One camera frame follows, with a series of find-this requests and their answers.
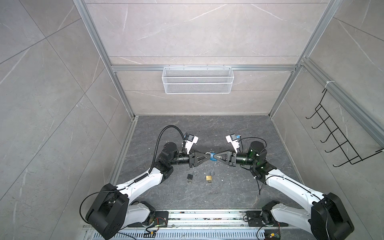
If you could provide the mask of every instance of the dark gray marble floor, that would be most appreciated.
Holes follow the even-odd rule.
[[[178,126],[183,133],[198,136],[199,141],[194,148],[201,152],[232,149],[232,145],[225,140],[225,136],[232,133],[243,138],[261,137],[268,143],[267,161],[293,179],[298,179],[268,116],[140,116],[118,183],[126,182],[150,167],[157,137],[170,124]],[[170,141],[181,149],[181,136],[173,128],[164,132],[159,149]],[[244,140],[244,151],[248,150],[251,141]],[[210,170],[215,172],[212,184],[205,179]],[[197,171],[198,175],[189,184],[187,174],[193,171]],[[300,207],[267,185],[259,195],[256,180],[249,171],[211,160],[195,168],[174,166],[174,172],[166,181],[149,189],[137,200],[145,200],[157,209],[261,208],[271,200]]]

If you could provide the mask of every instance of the white wire mesh basket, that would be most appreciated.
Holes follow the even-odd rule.
[[[225,66],[164,67],[162,80],[166,94],[230,93],[233,71]]]

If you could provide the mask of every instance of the wall tile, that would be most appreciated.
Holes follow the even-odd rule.
[[[125,137],[125,133],[127,131],[130,120],[131,119],[129,118],[123,102],[120,101],[115,113],[112,116],[111,121],[108,124],[109,128],[116,136],[119,143],[122,143]]]
[[[86,3],[327,3],[328,0],[86,0]]]
[[[72,0],[20,0],[45,36],[80,18]]]
[[[293,64],[299,56],[258,57],[109,57],[112,64]]]
[[[326,4],[87,6],[111,56],[298,56]]]
[[[0,196],[84,94],[47,40],[0,64]]]
[[[310,58],[384,124],[384,41],[332,19]]]
[[[281,90],[289,71],[235,71],[231,91]],[[161,71],[120,71],[119,80],[127,91],[163,91]]]
[[[48,38],[83,91],[104,69],[92,39],[82,20],[67,26]]]
[[[335,17],[384,40],[383,12],[382,0],[344,0]]]
[[[120,144],[108,127],[76,184],[51,239],[82,239],[81,229],[84,222],[79,217],[80,203],[88,194],[100,191],[102,186],[107,184],[119,149]],[[86,215],[95,198],[96,195],[93,195],[84,202],[82,205],[83,216]]]
[[[234,91],[229,94],[166,94],[126,91],[135,114],[267,115],[280,91]]]
[[[49,239],[107,125],[84,95],[0,200],[2,239]]]
[[[120,96],[106,69],[100,73],[86,94],[104,121],[109,123],[120,102]]]
[[[355,230],[351,240],[372,239],[344,195],[335,177],[317,150],[306,129],[296,117],[286,100],[282,102],[273,118],[276,128],[285,143],[305,185],[325,194],[336,194],[344,204]]]
[[[380,222],[384,221],[382,217],[384,208],[377,206],[381,205],[382,197],[384,197],[384,188],[382,188],[384,177],[382,177],[380,168],[384,153],[355,165],[346,164],[341,167],[333,167],[333,164],[340,165],[347,161],[346,157],[340,149],[331,153],[325,152],[325,150],[330,151],[335,148],[337,143],[332,136],[325,143],[320,142],[328,137],[329,131],[324,124],[317,129],[312,129],[321,123],[321,119],[317,115],[310,120],[305,119],[314,113],[314,108],[323,96],[322,90],[323,87],[307,71],[302,71],[288,92],[286,100],[311,136],[372,238],[380,239]],[[329,93],[326,93],[322,105],[362,157],[367,157],[381,148]],[[324,119],[325,112],[319,112]],[[346,141],[341,134],[337,134],[336,138],[340,143]],[[343,149],[350,158],[357,156],[350,145],[343,145]]]
[[[0,2],[0,63],[44,38],[19,1]]]

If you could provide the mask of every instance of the black wire hook rack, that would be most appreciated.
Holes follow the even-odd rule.
[[[336,165],[333,164],[333,166],[334,166],[334,167],[340,167],[340,166],[342,166],[342,165],[344,165],[344,164],[346,164],[346,163],[348,163],[348,162],[349,162],[350,164],[353,165],[353,164],[356,164],[356,163],[358,163],[358,162],[361,162],[361,161],[363,161],[363,160],[365,160],[365,159],[367,159],[367,158],[370,158],[370,157],[372,157],[372,156],[375,156],[376,154],[381,153],[381,152],[384,150],[384,148],[375,151],[374,154],[372,154],[372,155],[370,155],[370,156],[368,156],[368,157],[366,157],[366,158],[362,158],[362,157],[360,156],[360,154],[356,151],[356,149],[353,147],[353,145],[350,143],[350,141],[347,139],[347,137],[346,137],[346,136],[344,135],[344,133],[341,131],[341,129],[340,129],[339,126],[336,124],[336,122],[333,120],[333,118],[328,114],[327,110],[322,106],[321,102],[323,101],[323,98],[324,98],[326,92],[327,92],[327,89],[324,89],[324,90],[322,91],[322,93],[324,93],[324,94],[323,94],[323,97],[322,97],[321,100],[320,100],[320,103],[315,107],[315,113],[314,113],[311,117],[309,117],[309,118],[305,117],[305,118],[306,118],[306,119],[311,119],[315,114],[319,115],[319,117],[321,118],[322,122],[321,122],[317,127],[312,127],[312,128],[313,128],[313,129],[316,129],[316,128],[318,128],[319,126],[321,126],[322,124],[324,124],[324,125],[328,128],[328,130],[329,130],[329,132],[330,132],[330,134],[328,135],[327,139],[326,139],[325,141],[321,141],[321,140],[320,140],[320,142],[325,143],[325,142],[329,139],[329,137],[332,136],[332,137],[335,139],[336,143],[338,144],[338,146],[335,147],[334,149],[332,149],[332,150],[330,150],[330,151],[325,151],[325,152],[333,152],[333,151],[336,150],[337,148],[340,148],[340,149],[342,150],[342,152],[344,153],[345,157],[348,159],[348,161],[346,161],[346,162],[344,162],[344,163],[342,163],[342,164],[340,164],[340,165],[337,165],[337,166],[336,166]],[[325,119],[323,119],[323,117],[319,114],[319,110],[320,110],[320,109],[323,109],[323,110],[325,111],[325,113],[327,114],[327,117],[326,117]],[[336,129],[334,129],[333,131],[331,131],[331,129],[329,128],[329,126],[328,126],[327,123],[325,122],[328,118],[331,119],[331,120],[333,121],[333,123],[335,124],[335,126],[336,126]],[[343,143],[339,143],[339,141],[338,141],[338,140],[336,139],[336,137],[333,135],[333,133],[334,133],[336,130],[339,130],[339,132],[341,132],[341,134],[343,135],[343,137],[346,139],[345,142],[343,142]],[[355,151],[355,153],[357,154],[357,156],[354,157],[354,158],[349,159],[349,157],[348,157],[347,154],[345,153],[344,149],[341,147],[341,146],[344,145],[344,144],[349,144],[349,145],[352,147],[353,151]],[[360,158],[360,160],[358,160],[357,162],[351,162],[351,161],[352,161],[353,159],[355,159],[355,158]]]

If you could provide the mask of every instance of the white zip tie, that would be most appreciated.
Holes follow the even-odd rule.
[[[333,83],[334,81],[327,81],[324,88],[327,88],[328,83]]]

